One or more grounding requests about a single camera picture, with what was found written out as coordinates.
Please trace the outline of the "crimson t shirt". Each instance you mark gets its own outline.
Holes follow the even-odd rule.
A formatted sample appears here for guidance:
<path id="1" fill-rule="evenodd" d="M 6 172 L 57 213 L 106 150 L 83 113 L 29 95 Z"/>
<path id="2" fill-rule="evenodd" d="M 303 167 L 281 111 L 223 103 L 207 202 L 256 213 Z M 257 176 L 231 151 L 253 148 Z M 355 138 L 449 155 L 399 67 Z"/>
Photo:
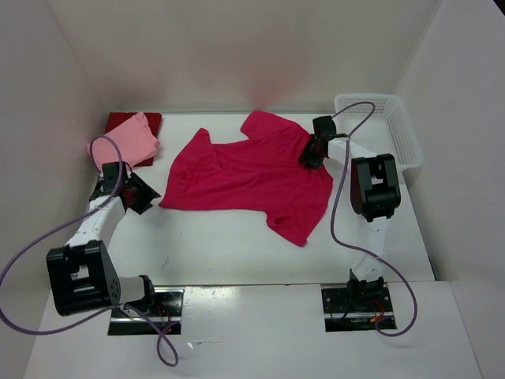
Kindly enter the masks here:
<path id="1" fill-rule="evenodd" d="M 296 246 L 327 211 L 333 178 L 298 158 L 309 133 L 296 122 L 254 111 L 241 126 L 243 141 L 215 143 L 200 128 L 171 164 L 159 205 L 182 211 L 262 212 L 267 226 Z"/>

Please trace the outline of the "dark red t shirt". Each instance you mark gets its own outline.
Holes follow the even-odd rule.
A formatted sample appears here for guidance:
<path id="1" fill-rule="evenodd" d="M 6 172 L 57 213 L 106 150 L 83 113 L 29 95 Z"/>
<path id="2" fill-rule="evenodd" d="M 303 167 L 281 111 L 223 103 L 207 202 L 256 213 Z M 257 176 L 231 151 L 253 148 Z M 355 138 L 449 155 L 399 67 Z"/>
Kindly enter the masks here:
<path id="1" fill-rule="evenodd" d="M 110 112 L 105 134 L 118 145 L 125 162 L 147 167 L 158 153 L 161 123 L 160 113 Z"/>

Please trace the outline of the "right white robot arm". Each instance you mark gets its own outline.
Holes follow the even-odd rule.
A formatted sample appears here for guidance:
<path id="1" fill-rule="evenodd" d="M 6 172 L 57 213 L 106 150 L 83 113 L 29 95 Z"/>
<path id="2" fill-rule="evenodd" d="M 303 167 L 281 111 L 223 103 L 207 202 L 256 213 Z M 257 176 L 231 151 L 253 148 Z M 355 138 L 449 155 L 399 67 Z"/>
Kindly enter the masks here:
<path id="1" fill-rule="evenodd" d="M 395 158 L 391 154 L 375 155 L 354 144 L 345 134 L 318 137 L 312 134 L 302 150 L 299 163 L 315 169 L 325 159 L 343 164 L 343 172 L 331 210 L 332 239 L 340 246 L 363 253 L 350 269 L 346 284 L 347 308 L 364 310 L 375 305 L 383 295 L 381 265 L 387 229 L 395 209 L 401 203 Z M 366 246 L 355 246 L 340 240 L 335 232 L 336 211 L 346 179 L 350 179 L 350 205 L 361 217 Z"/>

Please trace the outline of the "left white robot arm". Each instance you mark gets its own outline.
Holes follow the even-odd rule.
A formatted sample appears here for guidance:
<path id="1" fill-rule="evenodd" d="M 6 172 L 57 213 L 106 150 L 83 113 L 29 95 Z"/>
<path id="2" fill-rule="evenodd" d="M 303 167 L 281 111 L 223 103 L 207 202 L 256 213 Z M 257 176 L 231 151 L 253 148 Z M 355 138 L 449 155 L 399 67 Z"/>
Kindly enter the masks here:
<path id="1" fill-rule="evenodd" d="M 118 276 L 108 253 L 112 236 L 130 210 L 138 215 L 160 195 L 137 174 L 119 163 L 108 163 L 89 197 L 89 215 L 63 246 L 50 250 L 46 263 L 55 308 L 70 316 L 129 302 L 139 315 L 153 313 L 158 304 L 146 275 Z"/>

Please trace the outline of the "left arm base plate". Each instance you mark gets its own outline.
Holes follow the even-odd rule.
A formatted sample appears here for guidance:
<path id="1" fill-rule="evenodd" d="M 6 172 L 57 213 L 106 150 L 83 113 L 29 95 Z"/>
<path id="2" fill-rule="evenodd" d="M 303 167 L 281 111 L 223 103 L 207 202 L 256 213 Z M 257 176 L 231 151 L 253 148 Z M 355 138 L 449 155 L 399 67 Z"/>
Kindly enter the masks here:
<path id="1" fill-rule="evenodd" d="M 182 287 L 155 287 L 154 303 L 135 307 L 167 335 L 180 335 L 184 293 Z M 133 310 L 121 306 L 111 312 L 108 336 L 155 334 L 156 331 L 150 324 Z"/>

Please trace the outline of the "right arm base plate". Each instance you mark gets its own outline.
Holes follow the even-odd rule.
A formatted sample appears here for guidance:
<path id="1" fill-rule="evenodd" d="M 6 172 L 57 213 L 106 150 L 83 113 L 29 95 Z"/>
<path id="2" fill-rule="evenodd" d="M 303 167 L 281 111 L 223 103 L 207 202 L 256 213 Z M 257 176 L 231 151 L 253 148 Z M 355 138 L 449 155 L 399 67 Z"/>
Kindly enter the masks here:
<path id="1" fill-rule="evenodd" d="M 343 285 L 321 287 L 321 297 L 326 332 L 374 330 L 377 321 L 380 321 L 380 329 L 397 328 L 387 287 L 380 295 L 358 300 L 351 300 Z"/>

